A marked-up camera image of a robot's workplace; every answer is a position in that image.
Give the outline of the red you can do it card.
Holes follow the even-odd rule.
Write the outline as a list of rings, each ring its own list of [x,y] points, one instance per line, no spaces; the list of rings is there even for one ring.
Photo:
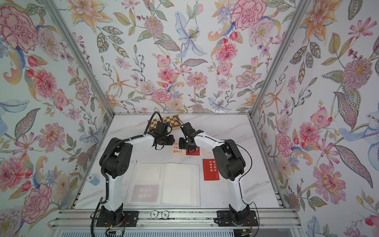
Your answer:
[[[187,156],[199,156],[200,155],[200,148],[196,147],[194,150],[186,150]]]

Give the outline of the beige time will tell card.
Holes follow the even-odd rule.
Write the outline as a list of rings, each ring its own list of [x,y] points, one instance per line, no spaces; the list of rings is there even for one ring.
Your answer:
[[[172,146],[171,148],[171,157],[181,158],[186,155],[186,151],[179,148],[179,146]]]

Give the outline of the white photo album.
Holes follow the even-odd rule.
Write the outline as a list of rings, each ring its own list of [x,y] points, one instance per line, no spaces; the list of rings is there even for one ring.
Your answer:
[[[159,185],[159,197],[153,203],[131,203],[134,185]],[[191,164],[137,164],[134,166],[126,204],[141,206],[199,206],[199,166]]]

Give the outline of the red card white characters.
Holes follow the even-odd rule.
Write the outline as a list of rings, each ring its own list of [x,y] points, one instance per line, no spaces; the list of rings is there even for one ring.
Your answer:
[[[131,203],[153,203],[159,197],[159,185],[134,185],[130,202]]]

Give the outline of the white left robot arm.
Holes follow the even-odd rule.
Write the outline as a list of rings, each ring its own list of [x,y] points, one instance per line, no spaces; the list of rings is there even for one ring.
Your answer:
[[[172,126],[159,121],[156,127],[141,135],[131,138],[113,138],[108,143],[99,165],[106,180],[106,197],[101,203],[107,211],[116,212],[123,209],[121,198],[122,176],[129,168],[131,156],[145,148],[171,146],[175,139],[171,134]]]

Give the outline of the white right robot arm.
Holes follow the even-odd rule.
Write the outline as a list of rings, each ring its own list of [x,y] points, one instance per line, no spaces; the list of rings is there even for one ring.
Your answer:
[[[243,198],[241,184],[246,162],[238,145],[231,139],[220,140],[209,136],[203,130],[195,130],[189,122],[180,128],[184,136],[179,139],[179,148],[187,151],[204,148],[211,151],[219,174],[228,182],[231,212],[248,213],[250,205]]]

